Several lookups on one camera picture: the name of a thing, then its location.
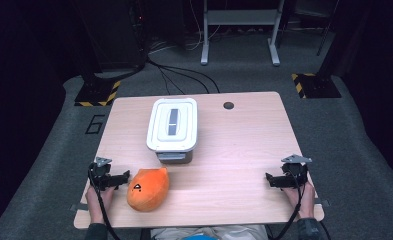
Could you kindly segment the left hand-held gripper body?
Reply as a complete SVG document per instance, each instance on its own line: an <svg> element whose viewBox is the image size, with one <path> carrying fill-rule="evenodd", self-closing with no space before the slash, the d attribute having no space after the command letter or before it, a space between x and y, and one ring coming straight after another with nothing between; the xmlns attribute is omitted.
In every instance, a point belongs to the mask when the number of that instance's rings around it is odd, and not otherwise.
<svg viewBox="0 0 393 240"><path fill-rule="evenodd" d="M110 169L111 159L96 157L89 166L89 180L90 185L96 190L105 191L107 188L113 187L115 190L117 186L112 184Z"/></svg>

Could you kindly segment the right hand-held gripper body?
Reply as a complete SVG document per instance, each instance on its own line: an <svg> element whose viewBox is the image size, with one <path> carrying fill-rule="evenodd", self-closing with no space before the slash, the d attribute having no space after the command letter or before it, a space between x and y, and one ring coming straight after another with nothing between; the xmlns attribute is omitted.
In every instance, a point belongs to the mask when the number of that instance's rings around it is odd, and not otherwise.
<svg viewBox="0 0 393 240"><path fill-rule="evenodd" d="M312 162L311 158L293 154L282 159L281 167L286 183L285 188L297 188L308 181L308 163Z"/></svg>

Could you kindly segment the orange plush toy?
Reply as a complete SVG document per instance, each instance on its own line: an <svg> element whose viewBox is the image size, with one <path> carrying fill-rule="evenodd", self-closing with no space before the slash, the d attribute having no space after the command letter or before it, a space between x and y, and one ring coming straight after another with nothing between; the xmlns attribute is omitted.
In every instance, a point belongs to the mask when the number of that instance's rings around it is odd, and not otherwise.
<svg viewBox="0 0 393 240"><path fill-rule="evenodd" d="M166 167L140 169L127 190L127 203L136 211L149 212L158 208L169 190Z"/></svg>

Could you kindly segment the clear brown storage container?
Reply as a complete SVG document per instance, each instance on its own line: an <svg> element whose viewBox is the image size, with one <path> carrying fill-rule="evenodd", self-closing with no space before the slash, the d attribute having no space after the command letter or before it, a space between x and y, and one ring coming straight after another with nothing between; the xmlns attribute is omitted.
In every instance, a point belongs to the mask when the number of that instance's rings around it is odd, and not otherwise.
<svg viewBox="0 0 393 240"><path fill-rule="evenodd" d="M159 152L156 156L163 164L187 164L192 161L193 152Z"/></svg>

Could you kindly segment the white container lid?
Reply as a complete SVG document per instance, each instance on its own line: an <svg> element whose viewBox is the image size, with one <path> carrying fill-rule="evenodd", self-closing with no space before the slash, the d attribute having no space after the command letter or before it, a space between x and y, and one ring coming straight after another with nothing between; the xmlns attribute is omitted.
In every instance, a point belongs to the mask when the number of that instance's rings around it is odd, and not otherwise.
<svg viewBox="0 0 393 240"><path fill-rule="evenodd" d="M152 107L146 144L157 153L189 152L197 144L198 105L192 98L158 99Z"/></svg>

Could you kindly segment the person's right hand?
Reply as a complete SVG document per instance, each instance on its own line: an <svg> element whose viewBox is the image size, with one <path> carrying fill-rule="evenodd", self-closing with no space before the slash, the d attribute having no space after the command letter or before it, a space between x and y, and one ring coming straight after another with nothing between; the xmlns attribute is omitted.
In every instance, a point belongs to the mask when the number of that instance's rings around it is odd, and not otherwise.
<svg viewBox="0 0 393 240"><path fill-rule="evenodd" d="M300 219L314 217L315 188L309 182L302 187L301 191L294 188L284 188L283 192L293 207L300 204L298 211Z"/></svg>

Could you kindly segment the person's left hand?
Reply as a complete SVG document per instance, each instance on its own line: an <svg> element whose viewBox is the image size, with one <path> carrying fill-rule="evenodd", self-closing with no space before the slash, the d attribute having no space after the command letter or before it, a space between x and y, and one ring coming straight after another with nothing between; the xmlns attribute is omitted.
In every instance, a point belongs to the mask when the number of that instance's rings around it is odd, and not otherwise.
<svg viewBox="0 0 393 240"><path fill-rule="evenodd" d="M105 211L108 212L112 203L113 199L113 194L114 194L115 189L114 188L107 188L105 191L102 191L100 193L100 197L103 201L103 205L105 208ZM98 224L104 224L104 217L102 213L102 209L98 200L99 197L95 191L95 189L90 186L86 192L86 200L87 200L87 206L88 206L88 211L90 214L90 223L98 223Z"/></svg>

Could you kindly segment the black striped stand base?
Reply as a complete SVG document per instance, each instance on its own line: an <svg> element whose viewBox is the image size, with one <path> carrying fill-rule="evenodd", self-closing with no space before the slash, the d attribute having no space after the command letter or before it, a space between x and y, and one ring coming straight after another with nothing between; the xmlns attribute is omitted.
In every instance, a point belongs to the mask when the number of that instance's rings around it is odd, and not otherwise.
<svg viewBox="0 0 393 240"><path fill-rule="evenodd" d="M340 98L341 94L330 78L321 78L312 73L291 75L296 91L302 99Z"/></svg>
<svg viewBox="0 0 393 240"><path fill-rule="evenodd" d="M113 102L119 86L120 81L84 83L74 100L74 105L108 106Z"/></svg>

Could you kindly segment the white metal desk frame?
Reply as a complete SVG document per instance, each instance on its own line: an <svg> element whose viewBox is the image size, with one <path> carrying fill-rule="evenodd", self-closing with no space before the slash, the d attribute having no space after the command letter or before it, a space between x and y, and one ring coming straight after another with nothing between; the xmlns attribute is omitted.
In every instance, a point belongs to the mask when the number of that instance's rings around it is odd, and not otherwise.
<svg viewBox="0 0 393 240"><path fill-rule="evenodd" d="M285 0L279 0L276 9L265 10L209 10L208 0L204 0L203 8L203 46L200 63L208 64L209 59L209 27L210 26L272 26L271 37L268 38L268 48L272 64L280 65L276 40L282 18Z"/></svg>

